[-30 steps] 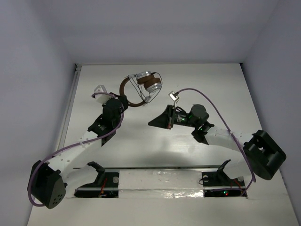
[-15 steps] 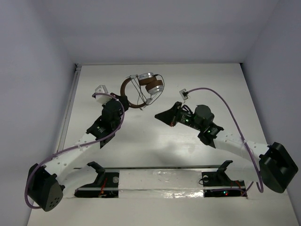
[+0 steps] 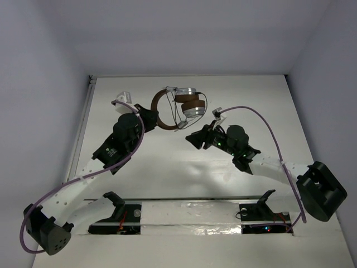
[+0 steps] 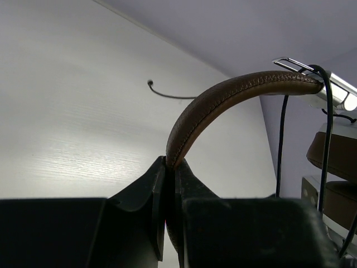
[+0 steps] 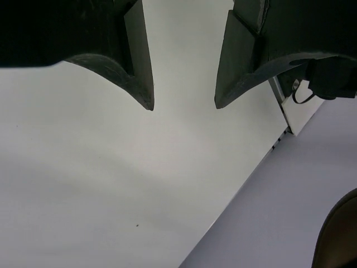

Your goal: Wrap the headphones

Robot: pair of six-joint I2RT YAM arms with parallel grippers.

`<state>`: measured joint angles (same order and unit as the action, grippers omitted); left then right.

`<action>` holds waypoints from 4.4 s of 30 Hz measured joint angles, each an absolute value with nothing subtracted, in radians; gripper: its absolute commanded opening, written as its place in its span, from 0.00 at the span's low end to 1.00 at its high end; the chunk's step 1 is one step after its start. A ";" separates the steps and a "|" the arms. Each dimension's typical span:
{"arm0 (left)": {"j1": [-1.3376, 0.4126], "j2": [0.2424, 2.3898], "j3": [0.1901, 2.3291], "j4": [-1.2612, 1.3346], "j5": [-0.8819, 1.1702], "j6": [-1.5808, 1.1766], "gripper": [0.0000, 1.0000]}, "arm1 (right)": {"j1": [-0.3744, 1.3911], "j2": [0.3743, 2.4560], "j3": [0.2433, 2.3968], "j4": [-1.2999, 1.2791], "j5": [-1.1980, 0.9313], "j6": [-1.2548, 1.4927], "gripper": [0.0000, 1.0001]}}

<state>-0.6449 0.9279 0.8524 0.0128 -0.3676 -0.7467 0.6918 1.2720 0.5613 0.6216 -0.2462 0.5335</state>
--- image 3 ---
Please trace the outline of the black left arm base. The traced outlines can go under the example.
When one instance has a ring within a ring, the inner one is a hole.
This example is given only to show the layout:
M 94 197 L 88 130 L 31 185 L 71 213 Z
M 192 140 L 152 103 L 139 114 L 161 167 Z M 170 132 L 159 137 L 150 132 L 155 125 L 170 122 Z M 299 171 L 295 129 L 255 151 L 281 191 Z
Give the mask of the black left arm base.
M 110 216 L 89 226 L 91 235 L 140 235 L 142 204 L 127 203 L 114 192 L 103 195 L 111 201 Z

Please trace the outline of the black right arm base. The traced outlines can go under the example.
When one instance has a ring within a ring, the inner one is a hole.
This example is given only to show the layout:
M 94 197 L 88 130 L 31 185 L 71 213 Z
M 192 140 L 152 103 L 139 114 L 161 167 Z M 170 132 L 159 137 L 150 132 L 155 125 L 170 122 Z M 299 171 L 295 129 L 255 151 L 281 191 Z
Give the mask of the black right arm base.
M 274 213 L 267 205 L 267 200 L 275 190 L 268 190 L 257 201 L 239 204 L 235 217 L 241 221 L 244 235 L 292 233 L 290 214 Z

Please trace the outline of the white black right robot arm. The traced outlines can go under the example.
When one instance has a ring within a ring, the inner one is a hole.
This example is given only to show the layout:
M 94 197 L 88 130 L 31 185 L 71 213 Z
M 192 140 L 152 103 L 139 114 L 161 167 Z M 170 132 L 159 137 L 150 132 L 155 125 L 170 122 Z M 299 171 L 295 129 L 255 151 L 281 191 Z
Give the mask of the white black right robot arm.
M 295 164 L 264 154 L 249 144 L 242 126 L 231 125 L 222 131 L 219 126 L 205 125 L 185 139 L 198 150 L 215 147 L 231 155 L 233 165 L 243 173 L 286 183 L 301 214 L 308 213 L 316 220 L 329 221 L 348 196 L 324 163 Z

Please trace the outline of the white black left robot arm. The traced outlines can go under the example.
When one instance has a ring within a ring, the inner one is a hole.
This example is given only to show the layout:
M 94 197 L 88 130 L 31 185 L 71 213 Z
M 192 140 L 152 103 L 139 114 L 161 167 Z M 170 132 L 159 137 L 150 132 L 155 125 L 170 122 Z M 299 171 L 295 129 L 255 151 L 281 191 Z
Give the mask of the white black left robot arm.
M 94 151 L 82 171 L 23 211 L 19 239 L 25 252 L 55 255 L 68 244 L 73 234 L 89 233 L 92 224 L 102 219 L 125 219 L 126 203 L 115 192 L 101 194 L 87 205 L 83 201 L 132 158 L 144 134 L 158 125 L 158 111 L 118 100 L 112 103 L 124 110 L 113 132 Z

